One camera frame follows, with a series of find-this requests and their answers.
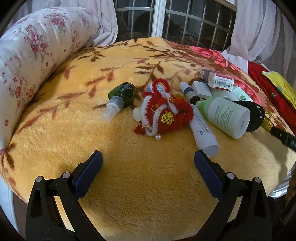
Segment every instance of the gold charm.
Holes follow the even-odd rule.
[[[175,94],[175,96],[176,96],[176,98],[182,98],[182,99],[184,99],[183,98],[183,95],[181,95],[181,94]]]
[[[168,125],[171,125],[174,120],[175,119],[173,118],[173,114],[170,111],[166,111],[160,118],[160,121],[162,123],[167,123]]]

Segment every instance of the pearl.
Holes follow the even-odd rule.
[[[160,134],[156,134],[155,136],[154,136],[154,138],[155,138],[155,140],[160,140],[161,139],[161,135]]]

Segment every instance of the red blanket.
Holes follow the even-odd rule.
[[[285,99],[281,92],[262,74],[268,71],[259,64],[248,62],[249,76],[257,83],[260,89],[276,108],[281,117],[286,121],[290,129],[296,135],[296,110]]]

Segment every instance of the blue gripper pad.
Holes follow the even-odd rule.
[[[99,151],[95,151],[87,160],[86,166],[74,182],[74,198],[78,200],[85,197],[102,165],[103,155]]]
[[[221,178],[213,169],[210,163],[210,159],[202,150],[198,150],[195,153],[194,164],[196,168],[198,169],[200,175],[202,176],[202,179],[207,185],[207,188],[209,189],[212,197],[218,198],[221,201],[224,196],[224,182],[221,180]]]

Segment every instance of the red and white crochet ornament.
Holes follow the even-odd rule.
[[[159,92],[156,84],[161,83],[165,92]],[[156,79],[152,83],[153,92],[144,92],[144,101],[139,108],[139,125],[134,132],[154,136],[170,131],[176,131],[187,125],[193,119],[191,105],[183,98],[170,94],[170,85],[164,79]]]

